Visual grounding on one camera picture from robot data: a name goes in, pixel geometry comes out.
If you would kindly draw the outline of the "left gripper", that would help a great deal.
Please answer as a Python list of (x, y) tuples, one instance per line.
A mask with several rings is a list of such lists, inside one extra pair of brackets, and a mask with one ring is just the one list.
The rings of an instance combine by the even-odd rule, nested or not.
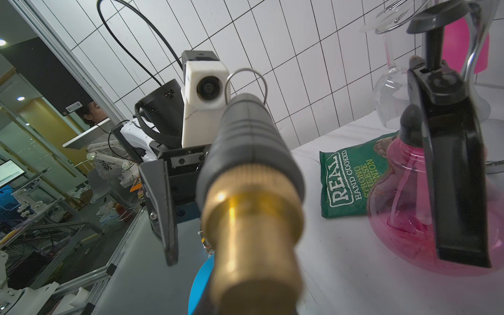
[(178, 263), (177, 223), (200, 217), (196, 183), (209, 146), (170, 149), (160, 146), (158, 160), (140, 165), (140, 178), (155, 235), (168, 266)]

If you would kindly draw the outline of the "blue spray bottle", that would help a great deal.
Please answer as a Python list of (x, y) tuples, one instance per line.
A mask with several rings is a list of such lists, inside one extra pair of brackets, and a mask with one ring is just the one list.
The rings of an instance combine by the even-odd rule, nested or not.
[(264, 103), (226, 105), (196, 186), (214, 266), (195, 314), (295, 314), (305, 182)]

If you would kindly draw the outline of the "pink pressure sprayer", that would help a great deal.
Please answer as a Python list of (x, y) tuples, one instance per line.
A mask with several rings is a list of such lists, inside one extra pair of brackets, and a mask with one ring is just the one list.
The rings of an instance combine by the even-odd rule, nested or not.
[(409, 106), (367, 199), (371, 227), (395, 255), (456, 276), (503, 268), (503, 192), (486, 176), (469, 82), (442, 60), (445, 27), (476, 6), (446, 1), (413, 17), (408, 33), (425, 35), (426, 54), (410, 60)]

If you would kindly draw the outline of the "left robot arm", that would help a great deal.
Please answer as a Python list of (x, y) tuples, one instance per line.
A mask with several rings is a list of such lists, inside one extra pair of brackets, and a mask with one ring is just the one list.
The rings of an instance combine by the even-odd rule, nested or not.
[(93, 162), (108, 162), (127, 171), (138, 166), (150, 225), (161, 241), (169, 266), (178, 263), (179, 223), (200, 216), (196, 205), (196, 181), (206, 158), (206, 146), (169, 148), (153, 139), (134, 119), (111, 130), (129, 157), (100, 153), (98, 144), (90, 145), (87, 158)]

